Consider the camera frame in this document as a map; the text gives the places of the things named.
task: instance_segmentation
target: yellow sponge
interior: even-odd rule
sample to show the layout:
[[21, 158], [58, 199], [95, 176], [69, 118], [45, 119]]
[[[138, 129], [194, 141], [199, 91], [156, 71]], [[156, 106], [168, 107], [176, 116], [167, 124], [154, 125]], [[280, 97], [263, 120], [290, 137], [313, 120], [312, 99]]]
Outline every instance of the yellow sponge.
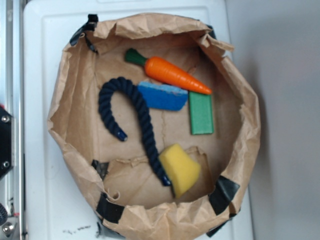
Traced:
[[180, 198], [198, 180], [201, 166], [193, 161], [179, 144], [167, 147], [159, 160], [172, 182], [176, 198]]

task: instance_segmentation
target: carrot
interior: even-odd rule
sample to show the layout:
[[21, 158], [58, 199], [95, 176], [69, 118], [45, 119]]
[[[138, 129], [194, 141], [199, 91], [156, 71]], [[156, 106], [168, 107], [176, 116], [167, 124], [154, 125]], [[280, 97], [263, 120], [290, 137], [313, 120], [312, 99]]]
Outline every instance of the carrot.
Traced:
[[201, 94], [212, 93], [211, 89], [202, 82], [161, 57], [145, 58], [137, 50], [130, 48], [125, 54], [125, 60], [143, 66], [147, 76], [162, 83]]

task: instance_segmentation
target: blue sponge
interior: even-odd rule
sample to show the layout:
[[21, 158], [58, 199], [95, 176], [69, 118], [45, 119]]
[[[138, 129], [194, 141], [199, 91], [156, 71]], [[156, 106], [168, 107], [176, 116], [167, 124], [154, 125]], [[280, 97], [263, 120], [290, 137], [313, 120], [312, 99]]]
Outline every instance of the blue sponge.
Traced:
[[187, 90], [167, 84], [142, 81], [138, 84], [138, 90], [149, 108], [179, 111], [188, 100]]

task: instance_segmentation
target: screw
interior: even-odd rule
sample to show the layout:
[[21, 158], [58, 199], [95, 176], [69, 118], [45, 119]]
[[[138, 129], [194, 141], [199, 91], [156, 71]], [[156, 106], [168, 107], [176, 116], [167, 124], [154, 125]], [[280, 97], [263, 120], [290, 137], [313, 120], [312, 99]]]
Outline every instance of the screw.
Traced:
[[8, 115], [4, 115], [1, 117], [1, 121], [6, 124], [10, 121], [10, 117]]
[[2, 231], [7, 237], [10, 236], [14, 232], [14, 230], [15, 230], [15, 226], [13, 226], [11, 222], [7, 222], [2, 226]]
[[2, 165], [7, 169], [10, 166], [10, 163], [8, 161], [5, 161], [2, 163]]

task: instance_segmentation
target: paper bag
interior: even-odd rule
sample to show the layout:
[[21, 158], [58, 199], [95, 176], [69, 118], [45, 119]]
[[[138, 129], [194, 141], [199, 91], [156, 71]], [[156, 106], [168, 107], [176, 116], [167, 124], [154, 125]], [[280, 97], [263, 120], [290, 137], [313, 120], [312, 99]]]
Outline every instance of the paper bag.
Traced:
[[[259, 104], [224, 56], [233, 46], [211, 32], [198, 20], [175, 15], [102, 22], [90, 15], [63, 50], [48, 130], [103, 225], [129, 240], [192, 240], [240, 210], [260, 146]], [[198, 182], [179, 199], [152, 172], [129, 99], [116, 92], [111, 100], [126, 142], [111, 135], [99, 116], [99, 91], [110, 79], [160, 84], [142, 67], [125, 62], [129, 48], [168, 60], [213, 91], [213, 134], [191, 134], [188, 103], [180, 111], [150, 109], [159, 152], [179, 143], [201, 165]]]

